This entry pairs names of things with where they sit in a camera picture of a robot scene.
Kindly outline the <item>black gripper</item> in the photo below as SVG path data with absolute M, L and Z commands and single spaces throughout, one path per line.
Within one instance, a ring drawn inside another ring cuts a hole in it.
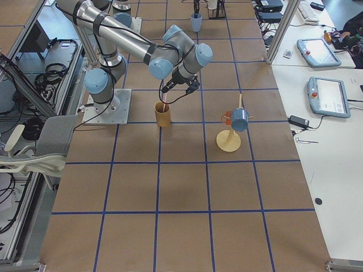
M 191 78 L 185 78 L 180 73 L 179 69 L 176 68 L 172 72 L 172 78 L 170 82 L 166 83 L 166 85 L 161 89 L 162 93 L 167 93 L 171 89 L 173 89 L 177 84 L 187 84 L 188 86 L 191 86 L 196 82 L 196 77 L 192 76 Z
M 197 18 L 200 11 L 200 0 L 193 0 L 194 17 Z

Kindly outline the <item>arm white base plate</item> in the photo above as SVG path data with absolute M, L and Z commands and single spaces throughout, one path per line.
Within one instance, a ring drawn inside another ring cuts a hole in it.
M 140 34 L 142 18 L 132 17 L 128 13 L 122 13 L 122 12 L 115 14 L 114 18 L 121 24 L 125 25 L 126 27 L 136 32 L 137 34 Z
M 125 125 L 128 123 L 129 107 L 132 90 L 130 88 L 116 88 L 114 90 L 113 100 L 105 104 L 94 103 L 91 95 L 88 96 L 82 122 L 86 125 Z

